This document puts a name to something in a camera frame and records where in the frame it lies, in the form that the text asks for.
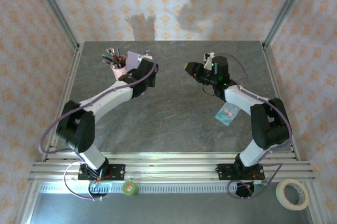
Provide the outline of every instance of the black mounting plate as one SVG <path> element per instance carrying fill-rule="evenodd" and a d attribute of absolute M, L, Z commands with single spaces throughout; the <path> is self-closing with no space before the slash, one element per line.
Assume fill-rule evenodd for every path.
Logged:
<path fill-rule="evenodd" d="M 232 163 L 220 163 L 215 171 L 219 175 L 219 180 L 264 180 L 263 167 L 259 164 L 247 168 L 242 174 L 238 174 Z"/>
<path fill-rule="evenodd" d="M 112 180 L 124 180 L 125 175 L 125 164 L 109 164 L 108 174 L 112 174 L 111 176 L 104 178 L 104 181 L 112 181 Z M 80 171 L 78 173 L 78 180 L 96 180 L 93 178 L 86 168 L 86 164 L 80 165 Z"/>

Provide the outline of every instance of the patterned wallpaper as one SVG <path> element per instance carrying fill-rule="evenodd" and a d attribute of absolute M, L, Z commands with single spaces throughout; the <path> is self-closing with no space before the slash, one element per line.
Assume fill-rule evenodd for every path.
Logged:
<path fill-rule="evenodd" d="M 13 223 L 73 51 L 44 0 L 0 8 L 0 222 Z"/>
<path fill-rule="evenodd" d="M 337 223 L 337 0 L 298 0 L 272 44 L 272 66 L 301 158 L 311 160 Z"/>
<path fill-rule="evenodd" d="M 285 0 L 56 0 L 79 42 L 263 40 Z"/>

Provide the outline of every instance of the tape roll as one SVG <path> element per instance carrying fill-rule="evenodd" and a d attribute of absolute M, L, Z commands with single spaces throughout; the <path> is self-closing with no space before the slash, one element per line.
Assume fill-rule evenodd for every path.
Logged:
<path fill-rule="evenodd" d="M 299 194 L 299 201 L 297 204 L 290 203 L 290 201 L 285 197 L 284 188 L 286 186 L 291 186 L 296 189 Z M 300 211 L 305 209 L 309 204 L 309 193 L 304 185 L 295 179 L 286 179 L 280 182 L 276 186 L 276 197 L 279 200 L 280 204 L 292 211 Z"/>

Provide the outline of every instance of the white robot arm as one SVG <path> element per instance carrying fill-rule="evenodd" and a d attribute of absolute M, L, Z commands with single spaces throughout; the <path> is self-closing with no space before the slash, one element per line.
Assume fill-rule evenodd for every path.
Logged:
<path fill-rule="evenodd" d="M 153 73 L 148 78 L 139 82 L 140 79 L 150 74 L 150 71 L 154 67 Z M 108 89 L 80 103 L 69 101 L 65 104 L 62 114 L 79 106 L 92 103 L 84 109 L 62 119 L 56 129 L 57 135 L 65 140 L 67 145 L 85 162 L 81 166 L 82 170 L 80 171 L 80 174 L 84 172 L 85 175 L 79 175 L 78 179 L 92 180 L 102 178 L 109 173 L 116 173 L 116 170 L 113 169 L 116 169 L 118 165 L 124 166 L 123 164 L 109 164 L 107 158 L 93 144 L 95 140 L 95 123 L 116 106 L 141 95 L 148 87 L 154 87 L 157 70 L 158 65 L 152 62 L 151 56 L 141 56 L 138 68 L 121 76 Z M 111 180 L 119 180 L 123 179 L 123 177 L 109 176 Z"/>
<path fill-rule="evenodd" d="M 205 54 L 204 62 L 205 64 L 189 62 L 185 65 L 185 70 L 197 82 L 212 85 L 214 94 L 221 100 L 238 106 L 251 116 L 253 140 L 236 156 L 234 163 L 235 177 L 249 178 L 250 172 L 259 168 L 257 166 L 260 159 L 271 148 L 282 145 L 289 138 L 285 122 L 261 100 L 272 103 L 288 119 L 283 102 L 277 98 L 269 100 L 260 97 L 242 87 L 239 89 L 237 83 L 230 79 L 226 57 L 215 56 L 214 53 Z"/>

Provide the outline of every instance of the pen holder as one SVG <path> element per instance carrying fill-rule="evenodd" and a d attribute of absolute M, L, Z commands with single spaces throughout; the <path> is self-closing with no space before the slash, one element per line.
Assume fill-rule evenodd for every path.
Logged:
<path fill-rule="evenodd" d="M 125 75 L 127 73 L 127 69 L 126 69 L 126 56 L 125 55 L 121 55 L 121 61 L 125 65 L 121 69 L 114 69 L 112 66 L 110 66 L 111 69 L 112 69 L 112 72 L 115 75 L 116 80 L 118 80 L 122 75 Z"/>

